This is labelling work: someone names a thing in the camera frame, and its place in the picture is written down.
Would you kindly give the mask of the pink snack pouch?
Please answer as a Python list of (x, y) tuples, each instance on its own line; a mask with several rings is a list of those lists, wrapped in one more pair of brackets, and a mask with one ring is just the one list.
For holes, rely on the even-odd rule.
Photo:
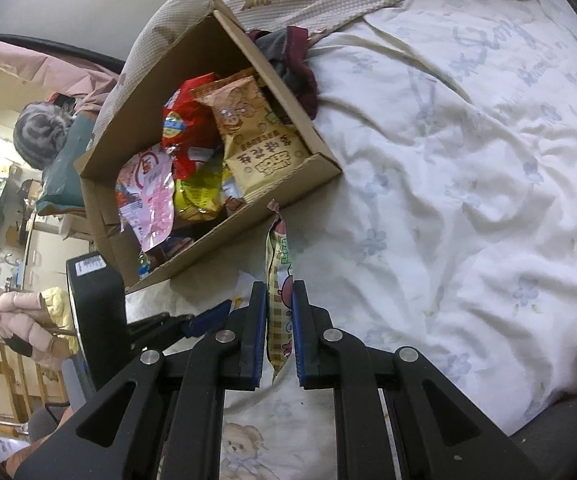
[(133, 155), (122, 166), (118, 180), (141, 198), (140, 212), (128, 228), (136, 235), (142, 252), (148, 252), (166, 240), (174, 226), (172, 158), (156, 143)]

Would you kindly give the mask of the yellow green snack bag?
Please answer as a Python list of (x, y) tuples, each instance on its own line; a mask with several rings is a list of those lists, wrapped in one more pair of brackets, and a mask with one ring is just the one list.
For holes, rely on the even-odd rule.
[(215, 220), (223, 208), (222, 151), (203, 162), (186, 180), (174, 180), (174, 212), (186, 222)]

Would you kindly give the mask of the yellow peanut snack packet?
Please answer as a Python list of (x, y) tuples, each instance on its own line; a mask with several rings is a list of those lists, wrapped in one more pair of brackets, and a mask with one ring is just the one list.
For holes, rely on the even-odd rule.
[(244, 196), (289, 176), (310, 156), (295, 127), (272, 110), (251, 70), (203, 84), (192, 96), (214, 115), (224, 163)]

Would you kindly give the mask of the red snack bag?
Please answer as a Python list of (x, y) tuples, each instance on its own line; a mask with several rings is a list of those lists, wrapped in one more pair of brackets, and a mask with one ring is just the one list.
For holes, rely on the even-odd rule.
[(172, 158), (175, 179), (188, 179), (221, 145), (211, 109), (192, 96), (194, 89), (216, 80), (215, 73), (186, 80), (162, 109), (160, 144)]

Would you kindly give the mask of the blue green Lonely God bag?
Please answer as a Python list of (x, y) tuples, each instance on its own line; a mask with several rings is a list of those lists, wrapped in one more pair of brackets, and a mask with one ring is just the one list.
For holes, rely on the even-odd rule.
[(148, 252), (140, 252), (139, 255), (139, 279), (146, 278), (162, 264), (183, 252), (185, 248), (194, 242), (192, 237), (184, 235), (171, 235)]

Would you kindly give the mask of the light blue shrimp snack bag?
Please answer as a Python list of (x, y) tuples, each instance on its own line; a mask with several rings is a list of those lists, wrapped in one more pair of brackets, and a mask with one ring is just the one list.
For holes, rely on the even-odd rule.
[(124, 232), (128, 226), (132, 226), (131, 219), (139, 214), (142, 207), (141, 198), (138, 194), (129, 191), (129, 188), (118, 180), (115, 185), (115, 197), (118, 206), (120, 230)]

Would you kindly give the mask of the white pink snack bag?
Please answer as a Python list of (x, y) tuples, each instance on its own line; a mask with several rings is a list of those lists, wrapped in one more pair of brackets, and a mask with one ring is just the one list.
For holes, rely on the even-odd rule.
[(228, 216), (235, 214), (239, 209), (246, 205), (243, 193), (236, 183), (232, 171), (228, 166), (222, 166), (221, 175), (221, 199), (223, 208)]

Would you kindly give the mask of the pink puffer jacket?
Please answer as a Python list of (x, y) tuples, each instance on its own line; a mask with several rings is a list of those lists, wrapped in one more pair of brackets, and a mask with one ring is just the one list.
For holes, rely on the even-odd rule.
[(40, 292), (0, 291), (0, 337), (8, 348), (59, 372), (72, 352), (56, 328)]

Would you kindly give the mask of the teal headboard cushion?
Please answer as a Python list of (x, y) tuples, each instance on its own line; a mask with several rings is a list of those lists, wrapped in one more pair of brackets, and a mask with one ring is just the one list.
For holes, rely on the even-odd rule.
[(80, 114), (68, 129), (64, 148), (42, 174), (42, 193), (36, 201), (39, 216), (86, 214), (79, 174), (74, 162), (87, 151), (95, 119)]

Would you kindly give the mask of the grey tabby cat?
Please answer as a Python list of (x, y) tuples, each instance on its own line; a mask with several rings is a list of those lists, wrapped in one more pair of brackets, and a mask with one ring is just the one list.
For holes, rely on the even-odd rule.
[(46, 170), (60, 154), (75, 117), (49, 102), (32, 102), (20, 112), (13, 128), (19, 156), (35, 170)]

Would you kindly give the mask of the brown cardboard box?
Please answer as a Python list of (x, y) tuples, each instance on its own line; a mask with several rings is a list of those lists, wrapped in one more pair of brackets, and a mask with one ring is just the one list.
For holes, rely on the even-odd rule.
[(95, 246), (129, 292), (338, 174), (301, 102), (221, 2), (146, 73), (79, 163)]

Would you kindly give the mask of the striped grey garment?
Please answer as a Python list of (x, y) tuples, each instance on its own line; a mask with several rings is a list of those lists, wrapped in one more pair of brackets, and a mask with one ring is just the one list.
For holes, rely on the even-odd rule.
[(252, 29), (246, 35), (291, 90), (309, 118), (315, 119), (318, 113), (318, 84), (307, 64), (308, 30), (287, 26), (275, 32)]

